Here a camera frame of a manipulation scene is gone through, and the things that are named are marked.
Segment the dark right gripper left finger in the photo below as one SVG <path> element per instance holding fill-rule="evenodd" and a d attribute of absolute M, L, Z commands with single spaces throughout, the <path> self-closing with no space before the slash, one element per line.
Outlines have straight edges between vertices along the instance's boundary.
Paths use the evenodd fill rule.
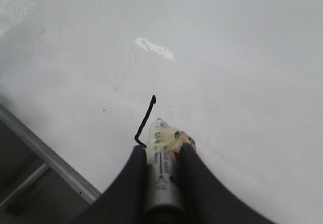
<path fill-rule="evenodd" d="M 135 146 L 115 180 L 70 223 L 142 223 L 145 181 L 146 152 Z"/>

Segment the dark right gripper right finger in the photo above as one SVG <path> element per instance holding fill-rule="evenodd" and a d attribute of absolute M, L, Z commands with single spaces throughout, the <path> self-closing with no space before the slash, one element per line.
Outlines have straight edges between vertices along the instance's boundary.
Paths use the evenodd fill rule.
<path fill-rule="evenodd" d="M 179 176 L 188 223 L 273 223 L 236 197 L 184 143 Z"/>

